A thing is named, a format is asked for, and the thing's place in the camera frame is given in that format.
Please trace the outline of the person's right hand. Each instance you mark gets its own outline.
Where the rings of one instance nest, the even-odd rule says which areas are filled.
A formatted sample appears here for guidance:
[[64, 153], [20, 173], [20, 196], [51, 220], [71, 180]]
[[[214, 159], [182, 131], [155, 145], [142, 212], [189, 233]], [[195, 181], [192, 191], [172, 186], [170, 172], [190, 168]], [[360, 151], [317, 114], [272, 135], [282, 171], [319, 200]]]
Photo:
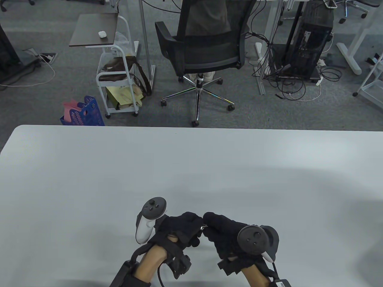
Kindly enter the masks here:
[[224, 215], [206, 212], [203, 216], [203, 235], [214, 243], [220, 259], [241, 261], [253, 265], [255, 262], [264, 263], [262, 256], [245, 253], [238, 244], [239, 232], [248, 224], [237, 222]]

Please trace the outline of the person's left hand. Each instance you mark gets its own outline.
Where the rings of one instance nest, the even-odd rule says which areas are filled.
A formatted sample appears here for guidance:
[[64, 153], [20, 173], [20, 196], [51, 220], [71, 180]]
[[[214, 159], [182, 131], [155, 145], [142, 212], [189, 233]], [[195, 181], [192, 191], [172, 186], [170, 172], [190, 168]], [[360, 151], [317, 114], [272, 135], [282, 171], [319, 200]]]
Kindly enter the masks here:
[[197, 247], [202, 235], [202, 217], [193, 212], [164, 216], [148, 243], [160, 246], [173, 257], [181, 257], [187, 247]]

